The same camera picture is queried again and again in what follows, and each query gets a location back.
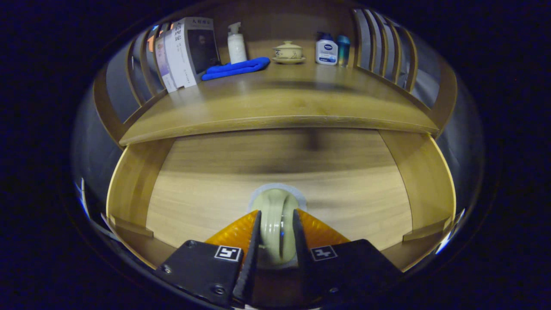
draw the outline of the small bottle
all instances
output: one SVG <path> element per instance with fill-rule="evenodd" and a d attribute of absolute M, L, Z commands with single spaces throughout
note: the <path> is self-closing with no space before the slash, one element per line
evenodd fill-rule
<path fill-rule="evenodd" d="M 230 62 L 234 63 L 247 61 L 247 53 L 245 52 L 245 41 L 243 41 L 243 35 L 237 33 L 241 22 L 231 24 L 228 26 L 230 30 L 228 32 L 228 50 L 230 52 Z"/>
<path fill-rule="evenodd" d="M 337 64 L 338 46 L 333 42 L 331 34 L 322 33 L 321 40 L 316 42 L 316 62 L 322 65 L 334 66 Z"/>
<path fill-rule="evenodd" d="M 340 35 L 337 37 L 337 45 L 339 47 L 338 64 L 341 67 L 348 65 L 348 56 L 350 54 L 350 39 L 347 36 Z"/>

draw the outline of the white bottle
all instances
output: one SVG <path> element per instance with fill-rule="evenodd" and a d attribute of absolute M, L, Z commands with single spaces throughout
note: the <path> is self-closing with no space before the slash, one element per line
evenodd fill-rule
<path fill-rule="evenodd" d="M 321 33 L 321 40 L 316 42 L 316 62 L 322 65 L 337 64 L 338 46 L 328 33 Z"/>
<path fill-rule="evenodd" d="M 243 35 L 237 33 L 240 26 L 241 22 L 228 26 L 228 29 L 230 30 L 230 32 L 228 32 L 228 50 L 230 51 L 230 61 L 232 65 L 234 63 L 247 61 Z"/>

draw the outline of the book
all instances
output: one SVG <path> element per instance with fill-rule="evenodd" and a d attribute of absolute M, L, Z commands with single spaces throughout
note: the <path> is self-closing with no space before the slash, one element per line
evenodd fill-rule
<path fill-rule="evenodd" d="M 190 87 L 220 64 L 211 18 L 185 17 L 155 41 L 157 64 L 169 93 Z"/>

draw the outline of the screw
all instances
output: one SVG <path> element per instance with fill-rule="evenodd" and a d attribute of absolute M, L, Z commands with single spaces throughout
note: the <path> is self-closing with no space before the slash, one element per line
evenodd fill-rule
<path fill-rule="evenodd" d="M 172 269 L 170 269 L 167 265 L 163 265 L 163 271 L 167 274 L 172 273 Z"/>
<path fill-rule="evenodd" d="M 226 290 L 220 285 L 215 285 L 212 290 L 217 295 L 223 295 L 226 293 Z"/>

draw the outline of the folded towel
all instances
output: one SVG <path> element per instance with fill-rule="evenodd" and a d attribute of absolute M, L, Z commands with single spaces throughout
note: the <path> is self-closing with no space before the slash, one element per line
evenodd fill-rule
<path fill-rule="evenodd" d="M 264 69 L 270 63 L 270 58 L 259 57 L 235 64 L 228 63 L 225 66 L 215 66 L 207 69 L 207 72 L 201 78 L 203 81 L 210 79 L 233 76 L 236 74 L 249 73 Z"/>

